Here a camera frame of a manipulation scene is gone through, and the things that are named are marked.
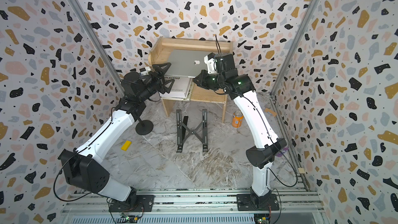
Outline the silver laptop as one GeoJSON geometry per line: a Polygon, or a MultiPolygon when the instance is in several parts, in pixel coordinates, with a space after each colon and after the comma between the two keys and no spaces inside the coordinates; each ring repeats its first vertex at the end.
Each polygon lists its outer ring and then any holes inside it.
{"type": "Polygon", "coordinates": [[[210,53],[210,51],[173,50],[168,58],[171,66],[166,75],[195,78],[202,70],[207,70],[204,58],[210,53]]]}

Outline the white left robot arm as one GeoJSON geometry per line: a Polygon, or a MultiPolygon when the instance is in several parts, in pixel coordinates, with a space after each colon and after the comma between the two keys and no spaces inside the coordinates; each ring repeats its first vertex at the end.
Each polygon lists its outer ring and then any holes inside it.
{"type": "Polygon", "coordinates": [[[166,80],[170,63],[154,64],[147,75],[129,72],[121,80],[124,89],[118,105],[111,110],[111,117],[87,142],[73,151],[63,150],[59,156],[62,162],[60,173],[66,182],[85,191],[110,198],[114,203],[127,207],[136,205],[136,189],[118,182],[102,166],[107,153],[122,133],[132,124],[140,135],[153,130],[153,123],[142,120],[145,101],[158,94],[171,92],[174,80],[166,80]]]}

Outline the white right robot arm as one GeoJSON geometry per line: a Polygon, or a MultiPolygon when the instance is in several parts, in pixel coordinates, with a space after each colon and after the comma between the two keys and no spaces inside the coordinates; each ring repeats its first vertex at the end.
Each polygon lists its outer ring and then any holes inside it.
{"type": "Polygon", "coordinates": [[[254,84],[247,74],[238,74],[232,54],[210,53],[204,62],[207,69],[194,78],[194,83],[215,93],[222,90],[238,106],[248,123],[255,142],[246,151],[253,166],[250,200],[255,208],[264,208],[272,196],[269,186],[272,163],[275,155],[287,146],[287,141],[279,138],[270,126],[261,109],[254,84]]]}

